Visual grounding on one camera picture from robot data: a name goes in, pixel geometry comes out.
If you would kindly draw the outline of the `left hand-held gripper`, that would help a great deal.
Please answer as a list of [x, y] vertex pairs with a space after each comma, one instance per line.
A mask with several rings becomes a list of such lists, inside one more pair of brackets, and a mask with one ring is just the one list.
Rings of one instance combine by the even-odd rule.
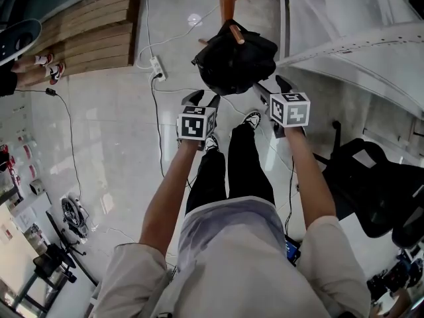
[[191, 92], [182, 99], [181, 112], [176, 121], [178, 142], [194, 140], [203, 151], [206, 138], [213, 133], [221, 96], [215, 95], [207, 107], [198, 106], [204, 96], [203, 89]]

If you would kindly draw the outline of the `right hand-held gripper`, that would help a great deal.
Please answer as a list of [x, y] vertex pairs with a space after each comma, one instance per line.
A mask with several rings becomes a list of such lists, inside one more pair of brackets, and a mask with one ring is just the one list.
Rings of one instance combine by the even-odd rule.
[[285, 137], [285, 129], [291, 127], [306, 127], [309, 124], [311, 102], [308, 96], [297, 91], [297, 87], [290, 80], [282, 76], [275, 76], [281, 93], [271, 93], [260, 83], [253, 84], [253, 90], [261, 102], [268, 108], [268, 116], [274, 136]]

